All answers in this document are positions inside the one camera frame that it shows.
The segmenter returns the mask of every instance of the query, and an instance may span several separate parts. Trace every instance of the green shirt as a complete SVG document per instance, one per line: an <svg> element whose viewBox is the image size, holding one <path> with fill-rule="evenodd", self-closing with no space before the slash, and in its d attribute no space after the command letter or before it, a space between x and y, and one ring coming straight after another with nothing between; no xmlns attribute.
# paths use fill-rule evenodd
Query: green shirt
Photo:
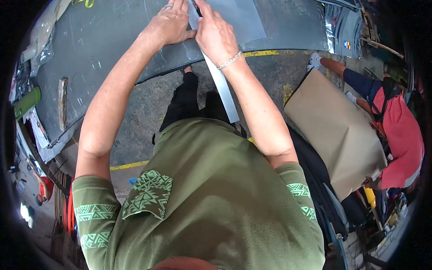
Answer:
<svg viewBox="0 0 432 270"><path fill-rule="evenodd" d="M174 256L224 270L319 269L323 235L303 170L276 170L217 120L164 130L123 206L112 184L77 178L73 205L90 270L148 269Z"/></svg>

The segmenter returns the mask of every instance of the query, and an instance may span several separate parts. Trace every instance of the metal ruler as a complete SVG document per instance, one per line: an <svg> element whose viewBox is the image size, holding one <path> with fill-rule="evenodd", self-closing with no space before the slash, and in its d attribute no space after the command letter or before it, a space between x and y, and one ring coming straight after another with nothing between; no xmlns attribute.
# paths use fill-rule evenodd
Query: metal ruler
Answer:
<svg viewBox="0 0 432 270"><path fill-rule="evenodd" d="M197 30L199 16L192 0L188 1L189 10L187 13L189 15L189 24L192 30ZM231 92L229 91L225 76L222 74L222 71L217 69L215 64L213 64L213 62L204 53L203 56L204 60L207 63L207 66L209 67L210 74L212 74L213 81L216 84L216 88L219 92L223 106L225 107L226 114L228 115L229 122L235 123L239 121L240 119L238 118L238 113L234 105L234 100L232 99Z"/></svg>

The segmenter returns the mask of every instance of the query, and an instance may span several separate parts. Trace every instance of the patterned pocket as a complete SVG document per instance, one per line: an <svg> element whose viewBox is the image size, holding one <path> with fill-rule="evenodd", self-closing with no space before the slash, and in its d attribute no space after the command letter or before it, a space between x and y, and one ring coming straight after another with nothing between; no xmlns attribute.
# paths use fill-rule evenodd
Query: patterned pocket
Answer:
<svg viewBox="0 0 432 270"><path fill-rule="evenodd" d="M143 172L136 180L123 205L122 219L140 212L150 212L163 220L171 193L172 178L156 170Z"/></svg>

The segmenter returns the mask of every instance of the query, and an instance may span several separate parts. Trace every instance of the brown cardboard sheet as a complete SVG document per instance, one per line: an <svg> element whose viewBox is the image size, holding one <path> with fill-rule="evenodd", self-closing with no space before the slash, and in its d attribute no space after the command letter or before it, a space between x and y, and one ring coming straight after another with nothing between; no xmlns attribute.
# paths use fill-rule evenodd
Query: brown cardboard sheet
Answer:
<svg viewBox="0 0 432 270"><path fill-rule="evenodd" d="M387 166L366 118L317 69L311 70L284 111L324 161L340 201Z"/></svg>

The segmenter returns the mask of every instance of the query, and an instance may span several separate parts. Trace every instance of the black pants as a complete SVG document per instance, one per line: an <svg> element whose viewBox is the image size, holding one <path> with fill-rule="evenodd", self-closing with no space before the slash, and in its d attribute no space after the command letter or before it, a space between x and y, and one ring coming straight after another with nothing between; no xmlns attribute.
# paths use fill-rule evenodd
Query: black pants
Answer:
<svg viewBox="0 0 432 270"><path fill-rule="evenodd" d="M159 129L160 132L174 122L194 117L212 118L230 124L219 93L216 91L207 92L206 107L199 110L197 90L198 77L192 72L186 73L183 76L183 84L174 91L162 126Z"/></svg>

